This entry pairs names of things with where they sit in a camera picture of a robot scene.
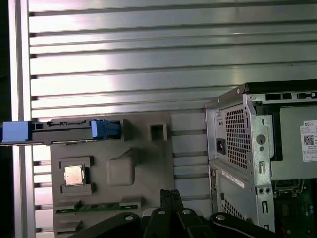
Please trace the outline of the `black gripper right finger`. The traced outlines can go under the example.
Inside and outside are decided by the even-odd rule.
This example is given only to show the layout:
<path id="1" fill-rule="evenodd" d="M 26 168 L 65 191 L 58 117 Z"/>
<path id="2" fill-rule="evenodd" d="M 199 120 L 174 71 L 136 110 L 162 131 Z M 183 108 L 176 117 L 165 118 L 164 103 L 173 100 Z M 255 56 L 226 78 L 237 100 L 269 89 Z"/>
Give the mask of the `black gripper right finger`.
<path id="1" fill-rule="evenodd" d="M 278 235 L 266 228 L 237 218 L 228 213 L 214 213 L 209 220 L 198 216 L 183 206 L 178 190 L 171 191 L 172 210 L 186 238 L 276 238 Z"/>

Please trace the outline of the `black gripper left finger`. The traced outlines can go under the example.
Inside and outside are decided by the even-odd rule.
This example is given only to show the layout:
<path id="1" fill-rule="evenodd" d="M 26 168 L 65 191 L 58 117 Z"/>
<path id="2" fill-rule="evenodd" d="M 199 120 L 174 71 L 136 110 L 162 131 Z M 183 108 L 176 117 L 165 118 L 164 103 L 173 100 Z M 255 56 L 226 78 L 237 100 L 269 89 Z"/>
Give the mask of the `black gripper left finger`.
<path id="1" fill-rule="evenodd" d="M 168 238 L 171 191 L 160 191 L 160 207 L 150 217 L 123 212 L 79 232 L 80 238 Z"/>

